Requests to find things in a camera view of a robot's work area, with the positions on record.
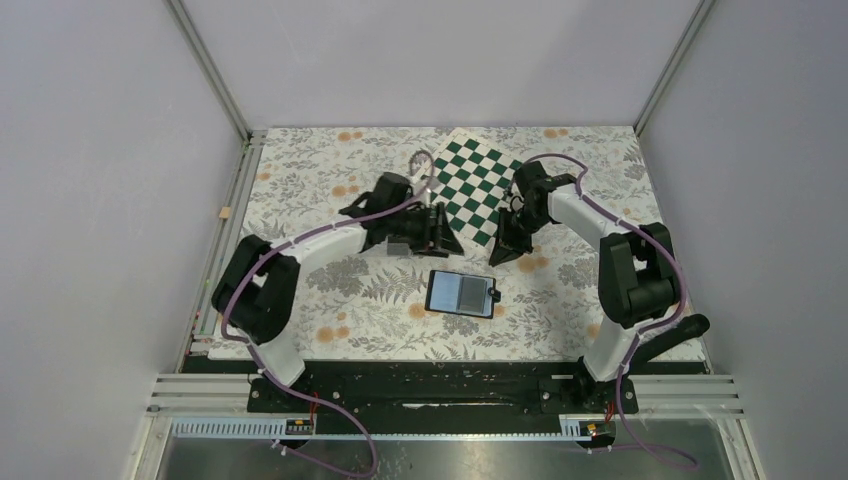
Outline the clear acrylic card stand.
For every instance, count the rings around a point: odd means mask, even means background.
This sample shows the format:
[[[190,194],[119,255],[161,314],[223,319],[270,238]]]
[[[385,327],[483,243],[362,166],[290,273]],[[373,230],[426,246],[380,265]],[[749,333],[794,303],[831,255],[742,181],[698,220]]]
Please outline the clear acrylic card stand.
[[[413,251],[406,241],[388,238],[385,242],[385,254],[388,257],[409,257],[413,254]]]

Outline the black leather card holder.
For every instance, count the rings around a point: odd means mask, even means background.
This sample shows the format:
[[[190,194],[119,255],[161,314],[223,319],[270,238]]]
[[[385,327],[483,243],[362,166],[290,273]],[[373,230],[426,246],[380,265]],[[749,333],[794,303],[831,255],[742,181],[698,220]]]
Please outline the black leather card holder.
[[[432,270],[424,307],[429,312],[492,319],[501,296],[494,278]]]

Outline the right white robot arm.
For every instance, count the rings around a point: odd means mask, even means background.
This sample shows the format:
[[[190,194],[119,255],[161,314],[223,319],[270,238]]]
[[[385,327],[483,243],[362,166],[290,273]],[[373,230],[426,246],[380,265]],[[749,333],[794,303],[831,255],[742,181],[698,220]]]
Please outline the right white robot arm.
[[[535,156],[514,173],[507,193],[519,195],[522,204],[500,209],[489,264],[531,253],[533,235],[549,224],[568,227],[596,251],[605,317],[581,359],[587,376],[575,382],[573,396],[583,410],[597,412],[612,400],[610,381],[628,371],[643,337],[678,322],[686,303],[685,282],[663,224],[628,222],[593,200],[580,176],[552,176],[541,160]]]

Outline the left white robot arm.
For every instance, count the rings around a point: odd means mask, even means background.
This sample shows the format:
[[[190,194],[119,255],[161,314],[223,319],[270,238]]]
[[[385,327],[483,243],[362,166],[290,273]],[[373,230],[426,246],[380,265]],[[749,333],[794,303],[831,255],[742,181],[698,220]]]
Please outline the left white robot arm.
[[[291,320],[298,284],[313,271],[394,240],[419,256],[449,257],[464,250],[452,231],[443,203],[422,201],[409,179],[386,172],[325,226],[278,246],[257,235],[244,237],[211,296],[221,315],[221,333],[237,330],[268,379],[272,398],[288,411],[309,401],[310,385],[300,377],[305,362],[285,328]]]

